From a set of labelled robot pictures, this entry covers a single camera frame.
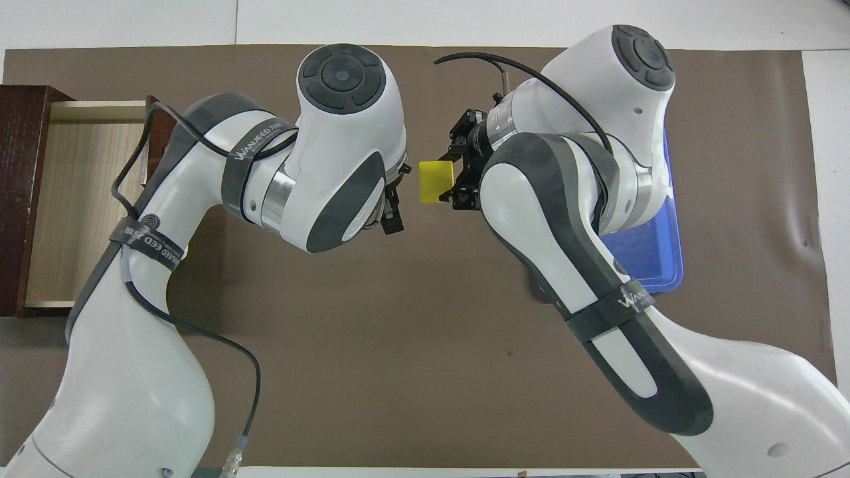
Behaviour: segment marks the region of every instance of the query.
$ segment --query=black strap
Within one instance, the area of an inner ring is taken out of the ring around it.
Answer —
[[[569,330],[583,344],[629,322],[655,303],[637,279],[576,312],[567,320]]]
[[[221,179],[221,200],[229,213],[252,222],[245,215],[245,211],[242,210],[242,203],[245,201],[245,187],[248,184],[251,166],[256,161],[257,154],[272,139],[293,129],[296,128],[286,120],[278,117],[269,118],[251,128],[236,143],[236,146],[227,155],[227,161],[224,163],[224,176]]]
[[[177,264],[180,263],[184,254],[183,249],[176,242],[130,218],[124,218],[118,222],[109,240],[127,244],[131,249],[141,252],[169,270],[177,269]]]

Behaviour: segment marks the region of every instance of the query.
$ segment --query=yellow block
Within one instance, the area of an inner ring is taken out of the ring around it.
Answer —
[[[419,201],[439,202],[439,195],[455,184],[453,166],[451,161],[419,162]]]

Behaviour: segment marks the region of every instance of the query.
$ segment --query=wooden drawer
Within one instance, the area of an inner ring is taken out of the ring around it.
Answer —
[[[46,86],[0,86],[0,316],[68,313],[125,215],[110,186],[154,101],[74,101]],[[157,113],[147,152],[121,188],[131,201],[173,125]]]

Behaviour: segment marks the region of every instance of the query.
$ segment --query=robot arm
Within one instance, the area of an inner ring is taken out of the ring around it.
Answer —
[[[828,379],[785,350],[671,322],[599,239],[650,219],[666,194],[674,76],[664,49],[645,31],[609,27],[543,74],[596,117],[612,151],[540,81],[519,85],[467,137],[485,165],[474,202],[496,237],[629,406],[708,476],[850,476],[850,405]]]
[[[213,397],[162,318],[168,278],[212,206],[310,253],[379,219],[387,232],[400,229],[397,202],[384,207],[408,170],[391,71],[365,48],[332,45],[304,60],[297,85],[297,131],[242,94],[187,110],[186,122],[226,156],[175,128],[71,312],[59,391],[6,478],[192,474],[213,432]],[[240,439],[225,476],[238,469],[244,445]]]

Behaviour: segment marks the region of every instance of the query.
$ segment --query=screw hole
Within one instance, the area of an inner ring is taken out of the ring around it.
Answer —
[[[768,449],[768,456],[772,458],[779,458],[785,456],[791,447],[788,446],[787,443],[777,443]]]

